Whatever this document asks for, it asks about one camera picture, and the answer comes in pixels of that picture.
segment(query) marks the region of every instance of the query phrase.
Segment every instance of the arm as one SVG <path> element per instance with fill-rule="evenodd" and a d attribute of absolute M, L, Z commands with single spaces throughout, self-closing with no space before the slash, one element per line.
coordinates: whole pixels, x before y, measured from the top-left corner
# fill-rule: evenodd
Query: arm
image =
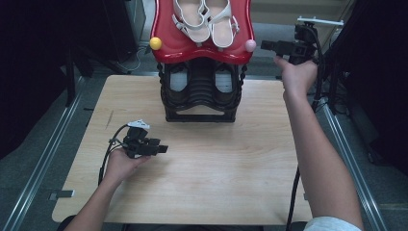
<path fill-rule="evenodd" d="M 149 157 L 130 159 L 123 149 L 116 149 L 110 154 L 105 177 L 87 204 L 65 230 L 101 230 L 109 209 L 109 204 L 121 182 L 133 174 L 135 168 Z"/>
<path fill-rule="evenodd" d="M 279 57 L 275 62 L 282 68 L 284 99 L 313 217 L 340 218 L 363 229 L 351 176 L 307 100 L 307 91 L 317 76 L 316 65 L 311 61 L 292 65 Z"/>

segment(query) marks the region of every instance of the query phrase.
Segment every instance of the white sleeve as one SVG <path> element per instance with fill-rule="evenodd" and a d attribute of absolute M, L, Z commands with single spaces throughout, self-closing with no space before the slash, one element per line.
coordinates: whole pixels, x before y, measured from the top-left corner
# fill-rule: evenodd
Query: white sleeve
<path fill-rule="evenodd" d="M 353 224 L 348 223 L 339 218 L 319 217 L 311 219 L 304 229 L 304 231 L 361 231 Z"/>

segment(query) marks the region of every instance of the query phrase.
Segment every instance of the black shoe organizer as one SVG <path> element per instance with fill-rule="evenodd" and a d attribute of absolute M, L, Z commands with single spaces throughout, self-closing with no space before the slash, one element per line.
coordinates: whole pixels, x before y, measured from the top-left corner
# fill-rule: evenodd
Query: black shoe organizer
<path fill-rule="evenodd" d="M 158 63 L 161 97 L 169 122 L 234 122 L 237 108 L 241 102 L 242 84 L 245 78 L 246 65 L 226 64 L 206 57 L 199 57 L 178 64 Z M 186 73 L 187 84 L 182 90 L 171 88 L 171 75 Z M 230 90 L 220 90 L 217 86 L 217 75 L 231 76 Z M 179 114 L 192 107 L 204 105 L 222 114 L 186 115 Z"/>

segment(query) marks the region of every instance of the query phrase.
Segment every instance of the person's right hand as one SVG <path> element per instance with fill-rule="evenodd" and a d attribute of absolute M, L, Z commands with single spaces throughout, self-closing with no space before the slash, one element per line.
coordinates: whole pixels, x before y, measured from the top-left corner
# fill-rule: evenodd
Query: person's right hand
<path fill-rule="evenodd" d="M 284 98 L 306 98 L 309 88 L 318 76 L 318 66 L 312 61 L 293 65 L 279 56 L 273 60 L 282 68 Z"/>

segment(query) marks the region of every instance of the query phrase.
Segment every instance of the hand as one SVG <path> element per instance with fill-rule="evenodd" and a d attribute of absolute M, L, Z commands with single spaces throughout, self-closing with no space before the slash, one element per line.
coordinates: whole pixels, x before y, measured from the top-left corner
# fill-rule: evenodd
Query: hand
<path fill-rule="evenodd" d="M 109 156 L 108 166 L 102 182 L 111 182 L 117 186 L 129 176 L 136 168 L 150 159 L 150 156 L 141 156 L 137 159 L 129 158 L 123 148 L 115 149 Z"/>
<path fill-rule="evenodd" d="M 282 81 L 285 88 L 284 98 L 306 98 L 309 88 L 318 76 L 318 67 L 312 61 L 293 65 L 276 56 L 275 63 L 282 68 Z"/>

